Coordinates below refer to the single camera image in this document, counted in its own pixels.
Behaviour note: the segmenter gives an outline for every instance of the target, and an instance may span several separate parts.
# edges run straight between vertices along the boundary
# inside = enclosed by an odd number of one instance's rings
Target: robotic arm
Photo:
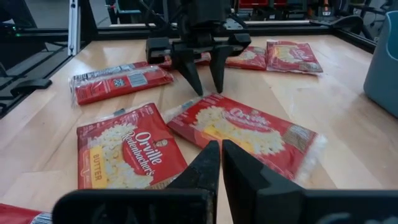
[[[172,67],[203,95],[194,63],[201,53],[211,55],[210,70],[218,93],[223,91],[224,65],[229,56],[238,56],[251,43],[246,24],[234,16],[228,0],[175,0],[177,12],[169,22],[153,12],[143,0],[139,9],[154,22],[158,30],[147,40],[146,58],[149,63],[162,63],[165,56],[172,59]],[[171,22],[176,19],[177,27]],[[170,42],[167,37],[177,30],[180,40]],[[228,40],[215,40],[222,32],[230,33]]]

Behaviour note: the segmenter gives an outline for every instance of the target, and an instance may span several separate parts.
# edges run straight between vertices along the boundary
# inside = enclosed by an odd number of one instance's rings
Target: red package
[[[210,62],[210,53],[202,53],[201,54],[201,59],[196,59],[195,63],[197,65],[209,65]],[[158,64],[160,68],[166,69],[166,70],[171,70],[172,69],[172,59],[169,56],[166,56],[165,62],[162,64]]]
[[[173,76],[156,65],[106,75],[91,75],[84,79],[81,77],[82,75],[71,82],[73,97],[79,105],[173,82]]]
[[[187,167],[156,105],[77,128],[79,189],[162,189]]]
[[[299,73],[323,72],[309,44],[296,44],[289,41],[267,42],[267,70]]]
[[[243,68],[251,70],[267,69],[266,50],[261,47],[247,47],[237,57],[228,57],[225,62],[226,67]]]
[[[51,224],[51,214],[0,203],[0,224]]]
[[[325,144],[311,130],[217,94],[199,100],[167,125],[201,148],[210,140],[221,144],[230,139],[290,180],[299,168],[312,169],[310,163],[303,168],[303,160],[308,151],[319,151]]]

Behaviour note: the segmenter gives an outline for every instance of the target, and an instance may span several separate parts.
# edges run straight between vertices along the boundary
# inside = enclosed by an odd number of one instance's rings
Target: wooden tabletop
[[[328,138],[320,163],[305,185],[318,189],[396,189],[398,122],[369,101],[363,82],[372,55],[329,35],[271,37],[310,43],[324,73],[319,76],[227,68],[223,95]],[[265,47],[267,37],[253,37]],[[144,60],[144,40],[92,42],[53,77],[0,120],[0,202],[51,211],[77,187],[76,127],[88,120],[143,102],[160,111],[196,96],[187,81],[73,108],[72,75]],[[204,88],[215,91],[208,67],[200,67]],[[176,136],[187,162],[199,148]],[[231,223],[220,184],[219,223]]]

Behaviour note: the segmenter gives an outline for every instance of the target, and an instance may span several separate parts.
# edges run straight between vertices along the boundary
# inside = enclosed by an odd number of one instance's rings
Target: red popcorn bag
[[[195,63],[197,65],[209,65],[210,62],[210,53],[202,53],[200,59],[196,59]],[[162,64],[158,64],[160,68],[166,70],[172,70],[172,59],[169,56],[165,57],[165,61]]]
[[[228,57],[225,67],[243,68],[251,70],[267,70],[266,50],[261,47],[247,47],[237,57]]]
[[[51,214],[0,203],[0,224],[51,224]]]
[[[162,189],[187,167],[156,105],[77,128],[79,189]]]
[[[309,74],[323,72],[309,44],[289,41],[267,42],[267,70]]]
[[[164,85],[173,80],[172,74],[155,65],[79,75],[72,78],[70,85],[73,100],[85,105]]]
[[[167,126],[204,148],[230,139],[284,177],[304,182],[326,139],[299,125],[217,94],[189,101]]]

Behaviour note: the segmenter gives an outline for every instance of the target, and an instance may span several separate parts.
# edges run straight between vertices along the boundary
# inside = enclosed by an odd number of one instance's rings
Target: blue container
[[[363,88],[370,99],[398,117],[398,11],[386,14]]]

